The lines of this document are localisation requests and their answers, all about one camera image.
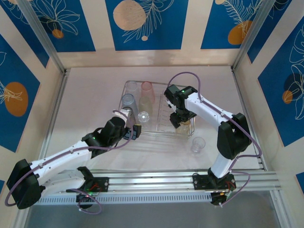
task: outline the clear plastic dish rack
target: clear plastic dish rack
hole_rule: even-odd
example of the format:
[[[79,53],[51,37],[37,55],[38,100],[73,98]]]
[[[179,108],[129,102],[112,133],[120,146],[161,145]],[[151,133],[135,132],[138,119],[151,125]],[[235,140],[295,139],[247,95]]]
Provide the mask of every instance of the clear plastic dish rack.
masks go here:
[[[139,93],[141,94],[141,85],[143,81],[135,81],[137,83]],[[150,124],[148,128],[142,129],[143,135],[150,136],[162,136],[162,137],[182,137],[182,138],[190,138],[194,134],[194,123],[195,118],[190,120],[190,129],[188,133],[176,133],[175,128],[172,126],[170,122],[170,115],[173,112],[171,108],[169,108],[166,97],[163,94],[167,88],[167,84],[165,83],[156,83],[151,82],[153,85],[154,93],[155,93],[155,102],[152,105],[153,112],[150,117]],[[179,89],[183,89],[186,86],[176,85]],[[125,85],[123,87],[122,96],[126,93]],[[122,108],[122,101],[120,99],[119,109]]]

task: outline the orange circle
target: orange circle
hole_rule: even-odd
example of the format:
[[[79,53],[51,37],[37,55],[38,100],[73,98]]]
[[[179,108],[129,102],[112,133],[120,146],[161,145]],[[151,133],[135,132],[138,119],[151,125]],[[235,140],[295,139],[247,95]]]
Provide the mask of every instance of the orange circle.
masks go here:
[[[143,7],[134,0],[121,1],[113,11],[116,25],[126,31],[139,29],[146,22]]]
[[[11,82],[5,87],[4,93],[8,96],[4,101],[8,112],[16,117],[23,116],[29,104],[28,92],[24,85],[19,82]]]
[[[247,20],[241,24],[236,25],[229,32],[228,42],[232,45],[242,44],[251,24],[252,24],[252,21]]]
[[[54,29],[54,30],[52,31],[52,34],[53,34],[53,36],[54,36],[55,38],[57,38],[57,39],[63,38],[63,32],[60,31],[59,29]]]
[[[290,92],[289,90],[286,90],[283,93],[282,99],[285,104],[290,104],[293,101],[293,93]]]

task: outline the white floor panel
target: white floor panel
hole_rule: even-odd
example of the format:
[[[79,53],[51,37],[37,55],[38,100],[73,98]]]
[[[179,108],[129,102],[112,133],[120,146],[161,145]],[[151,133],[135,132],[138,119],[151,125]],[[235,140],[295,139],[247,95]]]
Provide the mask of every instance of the white floor panel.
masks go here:
[[[72,68],[58,111],[47,156],[79,141],[95,128],[103,127],[117,109],[128,80],[167,83],[182,71],[199,75],[201,93],[217,106],[232,112],[242,112],[235,82],[228,66],[171,67],[90,67]],[[198,87],[192,75],[181,75],[173,83]],[[206,147],[200,156],[190,152],[192,140],[200,136]],[[244,154],[255,154],[249,146]],[[109,151],[92,160],[91,169],[207,169],[215,161],[217,131],[196,117],[195,134],[188,140],[142,135],[124,148]],[[256,158],[239,160],[235,169],[259,169]]]

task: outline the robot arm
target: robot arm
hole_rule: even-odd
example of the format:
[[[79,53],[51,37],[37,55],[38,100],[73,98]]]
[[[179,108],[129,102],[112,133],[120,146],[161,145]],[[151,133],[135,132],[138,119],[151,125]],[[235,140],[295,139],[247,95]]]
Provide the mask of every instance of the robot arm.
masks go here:
[[[129,113],[124,109],[120,112],[124,113],[125,116],[128,116]],[[34,170],[12,193],[17,207],[19,209],[30,207],[41,196],[67,189],[85,190],[97,186],[93,187],[92,191],[99,191],[99,186],[101,184],[105,186],[103,181],[106,180],[93,177],[86,164],[92,158],[109,151],[122,138],[129,139],[131,137],[131,131],[130,128],[126,127],[126,122],[123,115],[115,113],[115,116],[106,123],[104,128],[97,128],[67,149],[31,163],[25,159],[17,162],[7,181],[10,190],[22,176]],[[134,125],[132,139],[138,138],[140,133],[141,126]]]
[[[203,96],[201,96],[203,101],[201,102],[198,91],[191,86],[179,90],[177,86],[171,85],[164,94],[167,97],[169,107],[174,110],[174,113],[170,115],[170,121],[175,128],[180,126],[180,122],[186,122],[198,115],[218,131],[217,147],[219,155],[211,166],[209,173],[215,181],[225,177],[235,157],[243,152],[251,144],[251,141],[236,126],[224,118],[223,114],[234,119],[249,133],[245,116],[241,113],[233,115],[222,110]],[[221,114],[212,109],[211,106],[220,110]]]

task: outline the clear plastic cup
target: clear plastic cup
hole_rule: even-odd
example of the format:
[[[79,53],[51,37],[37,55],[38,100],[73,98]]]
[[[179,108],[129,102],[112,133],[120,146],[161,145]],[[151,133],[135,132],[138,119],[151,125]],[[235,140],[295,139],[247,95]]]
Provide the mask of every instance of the clear plastic cup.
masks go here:
[[[147,112],[140,112],[138,114],[138,121],[142,128],[149,128],[150,125],[150,116]]]
[[[142,83],[142,97],[143,96],[147,96],[151,100],[152,104],[155,102],[155,93],[151,82]]]
[[[125,93],[126,94],[132,94],[135,98],[135,101],[138,102],[139,98],[140,98],[140,91],[139,91],[139,87],[137,85],[137,82],[135,82],[135,81],[126,82]]]
[[[152,116],[153,112],[153,107],[152,107],[152,102],[149,97],[143,96],[139,99],[139,112],[147,112],[149,116]]]
[[[192,141],[191,151],[195,154],[201,153],[203,148],[206,146],[206,142],[201,137],[196,137]]]
[[[137,106],[136,106],[136,101],[135,101],[135,98],[132,94],[123,95],[122,103],[123,103],[122,108],[130,107],[130,108],[132,108],[134,115],[135,116],[138,115],[138,109],[137,109]]]

